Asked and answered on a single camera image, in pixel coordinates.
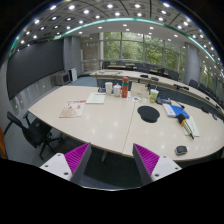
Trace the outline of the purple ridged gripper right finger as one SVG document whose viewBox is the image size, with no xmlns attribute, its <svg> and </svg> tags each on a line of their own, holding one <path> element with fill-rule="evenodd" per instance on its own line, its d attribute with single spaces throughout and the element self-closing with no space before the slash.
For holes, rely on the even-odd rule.
<svg viewBox="0 0 224 224">
<path fill-rule="evenodd" d="M 181 167 L 168 156 L 159 156 L 138 144 L 133 144 L 132 153 L 143 185 L 181 170 Z"/>
</svg>

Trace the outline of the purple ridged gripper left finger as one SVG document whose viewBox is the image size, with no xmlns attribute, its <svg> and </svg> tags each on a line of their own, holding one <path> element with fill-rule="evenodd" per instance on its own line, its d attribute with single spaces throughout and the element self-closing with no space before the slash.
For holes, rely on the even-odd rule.
<svg viewBox="0 0 224 224">
<path fill-rule="evenodd" d="M 75 184 L 79 184 L 91 152 L 91 144 L 86 143 L 66 154 L 55 154 L 41 166 L 41 169 Z"/>
</svg>

